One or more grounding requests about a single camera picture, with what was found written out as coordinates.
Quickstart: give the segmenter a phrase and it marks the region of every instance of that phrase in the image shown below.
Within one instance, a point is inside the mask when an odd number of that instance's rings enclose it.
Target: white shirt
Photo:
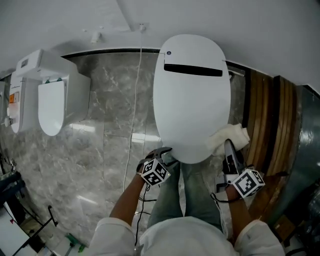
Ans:
[[[260,220],[249,223],[234,247],[216,227],[194,217],[159,222],[140,238],[142,256],[284,256],[285,252],[268,225]],[[135,236],[131,227],[117,218],[100,220],[89,255],[133,256]]]

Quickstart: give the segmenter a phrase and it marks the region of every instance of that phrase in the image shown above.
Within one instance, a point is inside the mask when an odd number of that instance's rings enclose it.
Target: marble wall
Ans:
[[[16,161],[16,169],[26,183],[24,200],[42,221],[49,218],[48,205],[53,207],[59,224],[56,228],[49,225],[41,232],[49,247],[53,248],[65,233],[88,245],[97,222],[110,214],[123,186],[135,175],[139,160],[161,145],[152,98],[157,57],[156,53],[142,54],[125,184],[139,53],[70,59],[80,73],[91,78],[89,110],[85,120],[66,126],[57,136],[47,136],[41,130],[14,134],[10,127],[0,126],[2,151]],[[242,121],[244,99],[245,78],[236,75],[231,82],[230,123]],[[203,169],[207,185],[212,188],[214,176],[222,170],[222,159],[210,157],[197,168]],[[182,180],[180,192],[183,208]],[[146,198],[156,199],[158,193],[159,188],[152,187]],[[146,202],[144,211],[150,213],[153,205],[154,202]],[[133,230],[138,217],[137,214],[133,220]],[[148,217],[142,215],[139,234],[146,230]]]

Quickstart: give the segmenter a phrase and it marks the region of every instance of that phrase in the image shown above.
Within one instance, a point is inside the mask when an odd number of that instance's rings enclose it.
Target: white cable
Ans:
[[[125,165],[125,173],[123,177],[123,192],[125,191],[125,184],[126,184],[126,176],[128,172],[128,165],[129,165],[129,160],[130,160],[130,149],[131,149],[131,140],[132,140],[132,133],[134,129],[134,121],[135,121],[135,116],[136,116],[136,103],[137,103],[137,83],[139,79],[139,72],[140,72],[140,65],[141,65],[141,57],[142,57],[142,32],[143,30],[140,30],[141,32],[141,38],[140,38],[140,60],[139,60],[139,65],[138,65],[138,72],[136,74],[136,80],[134,84],[134,109],[133,109],[133,117],[132,117],[132,122],[131,122],[131,130],[130,130],[130,137],[129,137],[129,153],[128,153],[128,160],[126,161]]]

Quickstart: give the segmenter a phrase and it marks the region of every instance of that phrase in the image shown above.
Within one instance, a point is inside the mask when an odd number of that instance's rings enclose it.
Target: smart toilet seat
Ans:
[[[156,126],[172,156],[199,163],[211,155],[206,139],[228,123],[230,80],[225,55],[212,40],[169,38],[157,59],[153,106]]]
[[[49,136],[57,135],[64,126],[66,89],[63,81],[38,86],[38,117],[42,130]]]

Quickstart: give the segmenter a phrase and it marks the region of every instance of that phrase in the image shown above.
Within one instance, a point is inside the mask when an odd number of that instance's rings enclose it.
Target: black and white marker cube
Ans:
[[[169,176],[170,173],[161,163],[159,163],[157,159],[153,159],[147,164],[145,164],[141,174],[141,177],[150,186],[161,184]]]
[[[233,182],[232,185],[245,198],[256,193],[265,183],[256,170],[244,170]]]

